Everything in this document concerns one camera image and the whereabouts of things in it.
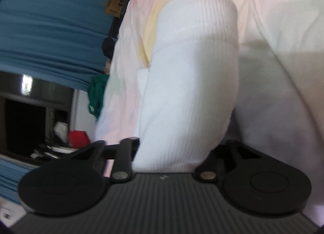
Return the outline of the brown cardboard box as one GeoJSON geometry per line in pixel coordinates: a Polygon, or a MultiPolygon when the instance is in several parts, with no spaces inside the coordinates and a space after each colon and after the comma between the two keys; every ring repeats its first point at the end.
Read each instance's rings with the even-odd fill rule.
{"type": "Polygon", "coordinates": [[[99,0],[99,4],[105,7],[105,12],[115,18],[122,18],[127,7],[127,0],[99,0]]]}

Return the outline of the metal drying rack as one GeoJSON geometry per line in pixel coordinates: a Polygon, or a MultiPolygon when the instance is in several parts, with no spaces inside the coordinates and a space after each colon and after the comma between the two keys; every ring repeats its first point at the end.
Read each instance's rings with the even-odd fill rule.
{"type": "Polygon", "coordinates": [[[68,124],[60,121],[46,127],[45,142],[35,147],[30,158],[47,162],[75,152],[76,149],[72,148],[68,141],[68,132],[68,124]]]}

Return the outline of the pastel rainbow bed sheet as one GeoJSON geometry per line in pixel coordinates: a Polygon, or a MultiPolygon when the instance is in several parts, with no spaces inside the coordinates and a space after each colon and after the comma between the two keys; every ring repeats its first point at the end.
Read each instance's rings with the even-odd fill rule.
{"type": "MultiPolygon", "coordinates": [[[[115,45],[94,137],[140,138],[139,118],[157,33],[172,0],[130,0],[115,45]]],[[[243,143],[303,171],[305,208],[323,224],[323,0],[232,0],[238,92],[231,117],[243,143]]]]}

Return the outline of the dark clothes pile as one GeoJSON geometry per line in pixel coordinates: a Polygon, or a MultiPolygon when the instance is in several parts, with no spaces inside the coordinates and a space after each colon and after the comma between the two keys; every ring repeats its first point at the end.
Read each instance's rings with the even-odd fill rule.
{"type": "Polygon", "coordinates": [[[112,60],[114,55],[114,49],[116,45],[116,40],[111,37],[107,37],[102,42],[102,52],[105,57],[112,60]]]}

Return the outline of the green garment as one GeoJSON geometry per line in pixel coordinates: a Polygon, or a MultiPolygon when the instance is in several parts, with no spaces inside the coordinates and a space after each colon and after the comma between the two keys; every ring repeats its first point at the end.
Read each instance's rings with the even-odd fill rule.
{"type": "Polygon", "coordinates": [[[106,90],[108,79],[109,75],[96,75],[95,77],[93,77],[87,90],[88,111],[96,119],[99,118],[103,107],[104,92],[106,90]]]}

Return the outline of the white knit garment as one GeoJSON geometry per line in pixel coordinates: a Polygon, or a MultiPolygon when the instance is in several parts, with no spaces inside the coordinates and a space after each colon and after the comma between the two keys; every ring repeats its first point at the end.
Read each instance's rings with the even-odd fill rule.
{"type": "Polygon", "coordinates": [[[133,169],[193,171],[224,137],[237,92],[233,1],[170,1],[157,19],[133,169]]]}

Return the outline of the red cloth on rack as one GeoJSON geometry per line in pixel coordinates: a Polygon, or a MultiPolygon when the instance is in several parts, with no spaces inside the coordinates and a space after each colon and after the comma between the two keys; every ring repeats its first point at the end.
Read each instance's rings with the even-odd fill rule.
{"type": "Polygon", "coordinates": [[[80,149],[91,143],[87,133],[80,130],[72,130],[68,133],[69,145],[71,148],[80,149]]]}

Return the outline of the blue curtain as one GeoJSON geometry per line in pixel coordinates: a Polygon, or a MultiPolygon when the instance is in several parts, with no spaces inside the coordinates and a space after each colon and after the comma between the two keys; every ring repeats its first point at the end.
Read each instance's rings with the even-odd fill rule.
{"type": "Polygon", "coordinates": [[[1,0],[1,71],[86,90],[112,21],[102,0],[1,0]]]}
{"type": "Polygon", "coordinates": [[[13,203],[21,204],[18,195],[18,183],[22,177],[36,167],[21,162],[1,159],[0,164],[0,194],[13,203]]]}

